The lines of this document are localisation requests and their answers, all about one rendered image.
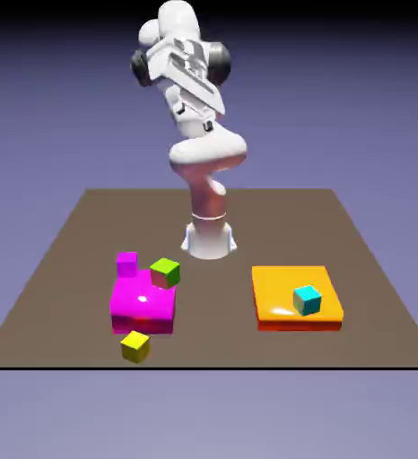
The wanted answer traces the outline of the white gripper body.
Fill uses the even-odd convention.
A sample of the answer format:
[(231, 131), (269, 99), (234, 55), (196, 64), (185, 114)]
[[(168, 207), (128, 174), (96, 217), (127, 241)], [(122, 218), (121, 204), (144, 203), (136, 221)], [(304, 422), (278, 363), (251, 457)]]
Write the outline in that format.
[(158, 43), (146, 53), (153, 84), (172, 82), (223, 116), (225, 107), (216, 86), (207, 78), (206, 47), (202, 43)]

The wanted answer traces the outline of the small green cube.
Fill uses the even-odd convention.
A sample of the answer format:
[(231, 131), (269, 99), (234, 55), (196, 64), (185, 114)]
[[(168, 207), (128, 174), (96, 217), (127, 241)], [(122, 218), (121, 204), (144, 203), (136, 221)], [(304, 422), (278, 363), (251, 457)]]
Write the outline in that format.
[(152, 285), (168, 290), (180, 282), (180, 263), (162, 257), (150, 265)]

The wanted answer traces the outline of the small purple cube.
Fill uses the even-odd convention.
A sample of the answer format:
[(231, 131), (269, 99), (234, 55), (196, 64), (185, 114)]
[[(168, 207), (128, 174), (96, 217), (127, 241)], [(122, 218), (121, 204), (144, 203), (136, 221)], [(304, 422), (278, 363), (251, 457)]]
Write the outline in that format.
[(117, 255), (118, 278), (133, 278), (137, 274), (137, 253), (118, 252)]

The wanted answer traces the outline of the small cyan cube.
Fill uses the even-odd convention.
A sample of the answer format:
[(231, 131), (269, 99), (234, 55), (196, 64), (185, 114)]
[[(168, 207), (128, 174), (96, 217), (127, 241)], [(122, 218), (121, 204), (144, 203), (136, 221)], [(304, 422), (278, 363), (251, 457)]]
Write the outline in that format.
[(293, 290), (293, 305), (302, 316), (319, 312), (321, 300), (321, 294), (312, 285), (302, 286)]

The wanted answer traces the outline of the small yellow cube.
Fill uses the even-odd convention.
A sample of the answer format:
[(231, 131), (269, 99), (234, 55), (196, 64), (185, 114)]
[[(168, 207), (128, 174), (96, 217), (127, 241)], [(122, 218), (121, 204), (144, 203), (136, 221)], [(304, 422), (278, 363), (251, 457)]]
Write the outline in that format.
[(150, 336), (131, 331), (120, 341), (122, 357), (133, 363), (141, 363), (150, 351)]

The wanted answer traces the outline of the large magenta box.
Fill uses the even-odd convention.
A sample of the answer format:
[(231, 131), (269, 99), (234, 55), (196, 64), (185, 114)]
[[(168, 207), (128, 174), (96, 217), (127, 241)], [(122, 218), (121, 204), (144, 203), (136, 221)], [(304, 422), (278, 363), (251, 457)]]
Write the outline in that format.
[(174, 327), (176, 288), (152, 284), (149, 269), (133, 277), (118, 276), (109, 302), (112, 331), (128, 334), (171, 334)]

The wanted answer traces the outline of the large orange box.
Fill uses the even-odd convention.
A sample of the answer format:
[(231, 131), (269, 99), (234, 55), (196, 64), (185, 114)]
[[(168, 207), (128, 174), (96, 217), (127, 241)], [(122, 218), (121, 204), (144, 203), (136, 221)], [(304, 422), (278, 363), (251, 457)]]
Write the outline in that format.
[(338, 331), (344, 310), (323, 265), (256, 265), (251, 270), (261, 331)]

